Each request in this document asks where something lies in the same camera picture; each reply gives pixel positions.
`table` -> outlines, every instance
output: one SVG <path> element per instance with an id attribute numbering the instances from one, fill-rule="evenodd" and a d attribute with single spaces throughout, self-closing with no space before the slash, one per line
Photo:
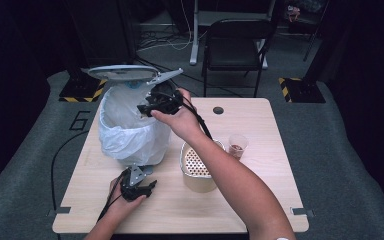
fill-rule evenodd
<path id="1" fill-rule="evenodd" d="M 189 60 L 190 65 L 196 65 L 198 58 L 199 40 L 198 40 L 198 25 L 211 26 L 214 22 L 227 18 L 264 18 L 269 19 L 273 12 L 276 0 L 270 0 L 270 7 L 267 13 L 240 13 L 240 12 L 212 12 L 212 11 L 199 11 L 198 0 L 195 0 L 194 14 L 193 14 L 193 42 L 191 57 Z M 259 43 L 261 48 L 264 45 L 264 40 Z M 267 69 L 267 59 L 263 59 L 263 69 Z"/>
<path id="2" fill-rule="evenodd" d="M 227 146 L 232 133 L 248 137 L 249 146 L 241 161 L 261 177 L 279 199 L 295 232 L 304 232 L 306 216 L 291 213 L 302 208 L 301 198 L 289 165 L 270 103 L 262 98 L 193 98 L 214 139 Z M 222 107 L 224 113 L 213 113 Z M 87 233 L 95 225 L 105 205 L 109 183 L 124 167 L 101 152 L 97 112 L 61 207 L 68 214 L 57 214 L 57 233 Z M 189 234 L 244 233 L 246 227 L 227 204 L 218 189 L 195 193 L 183 183 L 180 150 L 184 141 L 172 134 L 163 161 L 154 167 L 144 184 L 158 180 L 152 195 L 122 225 L 117 233 Z"/>

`white trash bag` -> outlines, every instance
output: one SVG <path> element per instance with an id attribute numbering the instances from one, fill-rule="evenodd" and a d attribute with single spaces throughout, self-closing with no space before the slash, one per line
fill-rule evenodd
<path id="1" fill-rule="evenodd" d="M 102 99 L 99 117 L 102 152 L 123 165 L 156 165 L 167 151 L 170 127 L 153 117 L 141 118 L 137 109 L 153 86 L 141 84 L 132 89 L 117 84 Z"/>

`open lid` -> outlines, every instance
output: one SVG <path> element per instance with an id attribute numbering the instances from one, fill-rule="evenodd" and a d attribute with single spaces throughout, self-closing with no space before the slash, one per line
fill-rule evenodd
<path id="1" fill-rule="evenodd" d="M 181 74 L 179 68 L 175 71 L 160 73 L 158 69 L 141 65 L 112 65 L 91 68 L 88 74 L 97 79 L 107 79 L 121 82 L 146 82 L 147 85 L 158 84 Z"/>

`strainer basket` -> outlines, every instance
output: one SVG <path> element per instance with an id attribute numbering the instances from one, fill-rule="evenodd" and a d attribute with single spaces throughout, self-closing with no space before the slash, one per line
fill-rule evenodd
<path id="1" fill-rule="evenodd" d="M 224 145 L 214 140 L 223 150 L 226 150 Z M 205 193 L 214 190 L 217 186 L 211 177 L 204 163 L 196 154 L 195 150 L 184 143 L 180 153 L 180 168 L 183 172 L 183 182 L 192 191 Z"/>

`person's right hand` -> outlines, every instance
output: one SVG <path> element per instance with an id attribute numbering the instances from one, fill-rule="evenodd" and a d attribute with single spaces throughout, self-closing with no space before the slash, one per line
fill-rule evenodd
<path id="1" fill-rule="evenodd" d="M 178 90 L 185 99 L 191 101 L 191 96 L 188 91 L 181 88 Z M 183 102 L 190 106 L 188 101 L 183 100 Z M 151 111 L 151 115 L 157 120 L 169 125 L 173 132 L 186 142 L 188 142 L 188 139 L 204 134 L 195 115 L 184 106 L 181 107 L 175 115 L 164 114 L 157 110 Z"/>

